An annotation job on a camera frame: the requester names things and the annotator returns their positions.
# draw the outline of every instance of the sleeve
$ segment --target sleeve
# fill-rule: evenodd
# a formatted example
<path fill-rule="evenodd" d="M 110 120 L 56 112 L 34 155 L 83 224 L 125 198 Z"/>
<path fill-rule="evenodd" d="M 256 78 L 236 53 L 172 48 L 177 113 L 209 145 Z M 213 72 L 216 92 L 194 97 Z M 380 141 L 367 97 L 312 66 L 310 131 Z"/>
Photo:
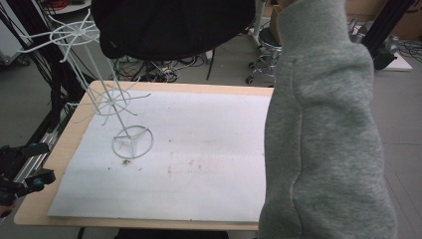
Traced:
<path fill-rule="evenodd" d="M 372 60 L 348 39 L 344 0 L 299 0 L 278 26 L 259 237 L 396 238 L 369 107 Z"/>

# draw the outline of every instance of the gray floor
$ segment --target gray floor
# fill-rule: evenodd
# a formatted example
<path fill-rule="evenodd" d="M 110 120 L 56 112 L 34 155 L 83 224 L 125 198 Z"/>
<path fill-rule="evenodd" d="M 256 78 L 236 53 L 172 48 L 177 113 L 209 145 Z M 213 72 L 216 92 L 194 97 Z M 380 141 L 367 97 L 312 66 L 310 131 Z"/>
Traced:
<path fill-rule="evenodd" d="M 210 79 L 209 65 L 185 69 L 176 83 L 243 86 L 248 64 L 259 52 L 248 36 L 239 36 L 216 50 Z M 385 148 L 385 178 L 399 219 L 399 238 L 422 238 L 422 64 L 406 59 L 411 72 L 375 73 L 372 110 Z M 252 86 L 272 80 L 258 77 Z M 0 145 L 25 144 L 50 109 L 50 89 L 35 66 L 12 66 L 0 72 Z M 0 237 L 77 238 L 79 228 L 28 227 L 13 222 L 0 226 Z M 88 228 L 84 238 L 112 238 L 116 228 Z M 252 239 L 255 232 L 230 232 L 231 238 Z"/>

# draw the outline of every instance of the chair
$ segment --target chair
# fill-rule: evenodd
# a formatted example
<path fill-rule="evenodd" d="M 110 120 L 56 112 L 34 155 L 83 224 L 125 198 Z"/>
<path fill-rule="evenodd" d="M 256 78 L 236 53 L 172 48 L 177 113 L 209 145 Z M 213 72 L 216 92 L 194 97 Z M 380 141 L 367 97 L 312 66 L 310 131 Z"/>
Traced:
<path fill-rule="evenodd" d="M 251 84 L 255 73 L 259 72 L 269 77 L 274 77 L 274 68 L 279 61 L 279 56 L 282 53 L 282 46 L 274 39 L 270 28 L 264 28 L 258 35 L 258 41 L 261 47 L 267 51 L 263 53 L 255 62 L 249 64 L 252 69 L 252 74 L 246 79 L 246 84 Z"/>

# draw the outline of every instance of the wooden table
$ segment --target wooden table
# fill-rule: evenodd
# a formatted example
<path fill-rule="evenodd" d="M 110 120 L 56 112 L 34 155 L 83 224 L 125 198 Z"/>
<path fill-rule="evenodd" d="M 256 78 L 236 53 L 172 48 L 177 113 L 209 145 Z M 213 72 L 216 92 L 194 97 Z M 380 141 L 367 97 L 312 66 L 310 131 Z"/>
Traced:
<path fill-rule="evenodd" d="M 133 83 L 121 83 L 127 89 Z M 101 89 L 100 82 L 93 82 L 92 88 Z M 201 94 L 230 94 L 246 96 L 270 96 L 273 89 L 251 87 L 229 87 L 186 84 L 155 84 L 137 83 L 131 90 L 151 92 L 180 92 Z M 85 95 L 82 103 L 90 100 Z M 82 119 L 91 113 L 90 108 L 78 107 L 73 119 Z M 204 229 L 204 230 L 257 230 L 258 222 L 206 222 L 206 221 L 163 221 L 163 220 L 134 220 L 134 219 L 102 219 L 50 217 L 47 215 L 50 205 L 59 189 L 63 174 L 77 150 L 90 120 L 81 123 L 69 123 L 60 136 L 55 148 L 44 167 L 53 169 L 56 181 L 47 185 L 41 192 L 28 195 L 15 216 L 15 223 L 19 225 L 39 226 L 93 226 L 93 227 L 127 227 L 127 228 L 157 228 L 157 229 Z"/>

